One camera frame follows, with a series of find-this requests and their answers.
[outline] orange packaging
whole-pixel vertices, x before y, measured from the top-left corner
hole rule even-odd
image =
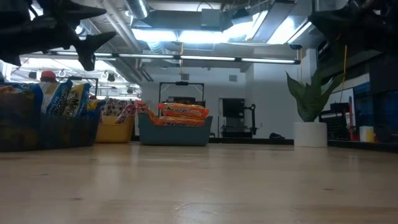
[[[205,119],[209,110],[199,105],[183,105],[181,103],[159,103],[159,109],[164,116],[184,116],[188,118]]]
[[[182,126],[182,127],[197,127],[205,124],[203,119],[193,119],[193,118],[179,118],[172,116],[162,116],[157,121],[158,125],[161,126]]]
[[[138,113],[146,113],[149,115],[150,120],[154,123],[157,124],[158,123],[158,117],[154,114],[154,112],[152,112],[148,106],[139,100],[135,101],[135,104],[137,106],[137,112]]]

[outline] person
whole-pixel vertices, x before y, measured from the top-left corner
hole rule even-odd
[[[55,74],[52,71],[43,71],[42,76],[40,77],[40,81],[56,83],[57,79],[55,78]]]

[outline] light wood tabletop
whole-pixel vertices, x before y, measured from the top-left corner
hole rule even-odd
[[[1,224],[398,223],[398,155],[244,144],[0,153]]]

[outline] yellow basket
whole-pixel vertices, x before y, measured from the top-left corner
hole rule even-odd
[[[99,124],[95,142],[125,143],[131,139],[134,127],[134,116],[129,116],[124,124],[115,124],[117,116],[103,116],[103,124]]]

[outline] storage bin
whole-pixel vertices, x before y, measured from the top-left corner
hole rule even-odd
[[[0,111],[0,151],[31,151],[92,146],[100,112],[93,118]]]
[[[115,124],[117,116],[103,116],[103,124],[99,124],[95,142],[125,143],[131,139],[134,127],[134,116],[128,116],[123,124]]]
[[[154,125],[148,114],[138,114],[139,139],[144,145],[206,146],[209,142],[211,121],[208,116],[200,127]]]

